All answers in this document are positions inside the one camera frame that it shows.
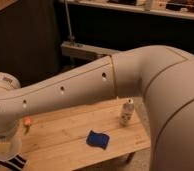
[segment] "dark background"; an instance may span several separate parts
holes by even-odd
[[[78,5],[69,8],[78,43],[117,50],[160,44],[194,54],[194,20]],[[20,0],[0,11],[0,71],[13,74],[23,86],[56,75],[69,64],[59,47],[67,38],[63,4]]]

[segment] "blue sponge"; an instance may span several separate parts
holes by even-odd
[[[101,147],[104,150],[106,149],[110,137],[103,133],[95,133],[94,131],[90,131],[87,137],[87,144],[90,146]]]

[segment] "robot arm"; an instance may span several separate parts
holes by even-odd
[[[16,80],[3,77],[1,82],[13,89]],[[194,132],[194,126],[186,125],[194,122],[192,112],[188,113],[194,108],[194,55],[167,46],[117,53],[32,86],[0,93],[0,138],[12,137],[17,121],[26,115],[139,94],[149,113],[151,170],[193,170],[194,162],[185,153],[191,143],[187,139],[192,136],[194,141],[194,134],[183,137],[180,131]],[[189,155],[194,155],[190,147]],[[184,162],[189,164],[187,170]]]

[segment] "orange object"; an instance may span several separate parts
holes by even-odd
[[[31,124],[32,124],[31,117],[26,116],[26,117],[23,118],[23,125],[24,126],[31,126]]]

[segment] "white container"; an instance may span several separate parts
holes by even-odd
[[[120,115],[120,124],[122,126],[128,125],[133,112],[134,112],[133,99],[129,99],[126,103],[122,105],[122,110]]]

